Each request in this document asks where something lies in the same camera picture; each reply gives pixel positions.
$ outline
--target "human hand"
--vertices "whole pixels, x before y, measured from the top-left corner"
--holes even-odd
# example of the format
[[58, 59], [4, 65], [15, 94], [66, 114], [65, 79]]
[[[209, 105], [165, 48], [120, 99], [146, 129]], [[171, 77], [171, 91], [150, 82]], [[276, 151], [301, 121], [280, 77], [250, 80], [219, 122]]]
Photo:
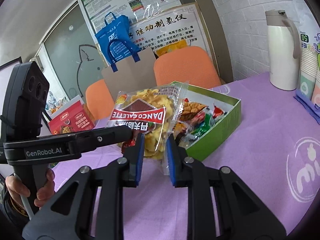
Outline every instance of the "human hand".
[[[40, 188], [37, 192], [37, 199], [35, 199], [35, 206], [42, 207], [54, 194], [54, 172], [51, 169], [47, 171], [47, 182]], [[11, 198], [17, 203], [21, 208], [24, 206], [21, 201], [20, 195], [24, 197], [30, 196], [30, 190], [16, 177], [8, 176], [5, 179], [5, 184], [9, 191]]]

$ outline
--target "thermos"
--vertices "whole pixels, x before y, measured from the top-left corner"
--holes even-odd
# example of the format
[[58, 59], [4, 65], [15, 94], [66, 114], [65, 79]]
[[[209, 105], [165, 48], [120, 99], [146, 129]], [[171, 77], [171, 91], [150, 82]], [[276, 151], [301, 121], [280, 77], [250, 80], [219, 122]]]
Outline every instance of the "thermos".
[[266, 11], [270, 56], [270, 82], [282, 90], [295, 90], [300, 67], [300, 38], [285, 11]]

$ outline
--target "metal bolt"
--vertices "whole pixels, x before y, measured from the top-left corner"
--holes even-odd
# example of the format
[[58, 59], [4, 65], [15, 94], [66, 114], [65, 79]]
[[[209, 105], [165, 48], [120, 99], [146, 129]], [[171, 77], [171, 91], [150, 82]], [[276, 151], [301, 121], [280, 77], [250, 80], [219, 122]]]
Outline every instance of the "metal bolt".
[[194, 158], [192, 158], [192, 157], [185, 157], [184, 158], [184, 162], [185, 163], [193, 163], [195, 160], [194, 160]]
[[227, 166], [224, 166], [221, 168], [221, 171], [224, 173], [224, 174], [229, 174], [231, 172], [230, 168], [227, 167]]
[[118, 162], [119, 164], [124, 164], [124, 163], [127, 162], [127, 158], [121, 157], [121, 158], [117, 159], [117, 162]]
[[82, 167], [80, 168], [80, 172], [81, 172], [81, 173], [87, 173], [89, 170], [90, 170], [90, 167], [89, 167], [89, 166], [82, 166]]

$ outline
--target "red box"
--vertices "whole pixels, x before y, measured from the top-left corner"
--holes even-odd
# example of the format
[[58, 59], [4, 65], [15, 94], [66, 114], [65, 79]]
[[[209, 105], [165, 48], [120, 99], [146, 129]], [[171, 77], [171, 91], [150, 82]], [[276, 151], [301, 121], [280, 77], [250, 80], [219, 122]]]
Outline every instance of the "red box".
[[95, 127], [80, 101], [63, 110], [48, 125], [52, 134], [87, 131]]

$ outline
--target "white ceiling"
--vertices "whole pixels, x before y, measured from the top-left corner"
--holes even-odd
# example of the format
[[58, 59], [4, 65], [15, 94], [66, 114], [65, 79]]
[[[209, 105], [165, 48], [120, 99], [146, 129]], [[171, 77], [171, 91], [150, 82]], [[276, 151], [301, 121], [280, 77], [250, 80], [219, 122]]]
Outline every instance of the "white ceiling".
[[5, 0], [0, 6], [0, 65], [34, 57], [39, 41], [74, 0]]

